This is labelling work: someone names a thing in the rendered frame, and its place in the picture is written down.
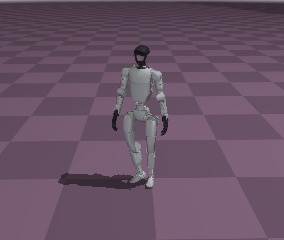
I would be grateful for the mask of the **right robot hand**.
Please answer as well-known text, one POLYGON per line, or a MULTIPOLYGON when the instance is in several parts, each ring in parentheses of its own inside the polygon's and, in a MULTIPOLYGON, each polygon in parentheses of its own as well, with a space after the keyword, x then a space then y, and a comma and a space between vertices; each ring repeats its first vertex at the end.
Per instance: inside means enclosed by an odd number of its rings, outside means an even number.
POLYGON ((117 122, 117 117, 119 116, 119 111, 116 109, 115 111, 114 111, 114 113, 113 113, 113 120, 112 120, 112 128, 115 130, 115 131, 117 131, 118 130, 118 128, 116 127, 116 122, 117 122))

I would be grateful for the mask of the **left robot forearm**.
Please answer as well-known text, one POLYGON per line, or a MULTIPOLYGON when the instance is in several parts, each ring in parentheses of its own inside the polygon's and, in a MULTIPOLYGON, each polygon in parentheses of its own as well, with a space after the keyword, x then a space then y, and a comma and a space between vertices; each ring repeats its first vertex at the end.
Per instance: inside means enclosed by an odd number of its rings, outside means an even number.
POLYGON ((167 102, 166 102, 165 94, 163 94, 163 98, 164 98, 164 101, 159 102, 161 118, 163 119, 163 116, 166 116, 166 120, 167 120, 169 118, 169 115, 168 115, 168 109, 167 109, 167 102))

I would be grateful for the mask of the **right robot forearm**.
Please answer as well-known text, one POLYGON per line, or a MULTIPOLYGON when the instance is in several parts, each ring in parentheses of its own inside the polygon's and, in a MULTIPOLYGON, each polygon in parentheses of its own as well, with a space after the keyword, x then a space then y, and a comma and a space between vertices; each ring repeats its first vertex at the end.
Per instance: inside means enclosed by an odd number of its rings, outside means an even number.
POLYGON ((118 115, 121 113, 121 108, 123 106, 124 99, 125 98, 123 96, 117 94, 117 100, 116 100, 116 104, 115 104, 115 109, 113 111, 114 113, 115 113, 115 110, 118 110, 118 115))

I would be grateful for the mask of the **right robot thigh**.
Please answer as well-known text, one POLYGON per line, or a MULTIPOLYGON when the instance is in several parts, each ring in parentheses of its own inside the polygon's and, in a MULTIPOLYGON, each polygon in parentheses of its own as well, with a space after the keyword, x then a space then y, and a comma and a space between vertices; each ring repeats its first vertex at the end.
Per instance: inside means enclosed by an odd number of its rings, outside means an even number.
POLYGON ((128 112, 123 118, 123 133, 128 147, 135 153, 141 150, 141 145, 135 142, 136 131, 134 127, 134 114, 133 111, 128 112))

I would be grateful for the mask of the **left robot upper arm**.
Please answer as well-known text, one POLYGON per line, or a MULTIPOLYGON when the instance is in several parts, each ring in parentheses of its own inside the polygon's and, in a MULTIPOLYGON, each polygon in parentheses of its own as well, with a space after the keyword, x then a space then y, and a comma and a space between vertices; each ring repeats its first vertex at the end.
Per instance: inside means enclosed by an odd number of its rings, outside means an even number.
POLYGON ((163 75, 160 71, 152 70, 151 77, 155 81, 155 87, 157 90, 156 99, 158 102, 162 102, 164 101, 163 75))

